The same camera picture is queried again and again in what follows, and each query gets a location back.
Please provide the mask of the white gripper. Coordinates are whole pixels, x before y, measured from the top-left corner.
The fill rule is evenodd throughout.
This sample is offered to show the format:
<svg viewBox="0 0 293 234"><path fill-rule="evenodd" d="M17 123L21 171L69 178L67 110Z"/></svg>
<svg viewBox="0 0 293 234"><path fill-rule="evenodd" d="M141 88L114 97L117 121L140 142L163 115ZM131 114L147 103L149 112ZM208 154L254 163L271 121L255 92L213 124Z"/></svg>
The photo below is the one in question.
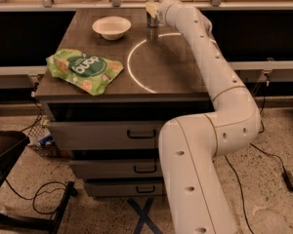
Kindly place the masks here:
<svg viewBox="0 0 293 234"><path fill-rule="evenodd" d="M158 2L146 2L146 12L154 19L158 18L163 24L175 26L177 14L182 3L177 0L163 0Z"/></svg>

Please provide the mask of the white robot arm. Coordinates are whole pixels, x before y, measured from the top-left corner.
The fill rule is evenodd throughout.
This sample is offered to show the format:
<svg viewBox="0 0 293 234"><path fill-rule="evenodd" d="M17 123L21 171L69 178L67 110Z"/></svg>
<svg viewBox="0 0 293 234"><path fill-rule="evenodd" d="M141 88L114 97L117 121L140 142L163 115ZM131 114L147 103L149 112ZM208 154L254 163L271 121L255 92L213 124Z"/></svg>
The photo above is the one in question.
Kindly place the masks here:
<svg viewBox="0 0 293 234"><path fill-rule="evenodd" d="M236 234L237 227L213 165L258 135L258 106L223 57L212 24L177 0L156 8L160 22L188 41L214 110L176 117L161 129L159 158L175 234Z"/></svg>

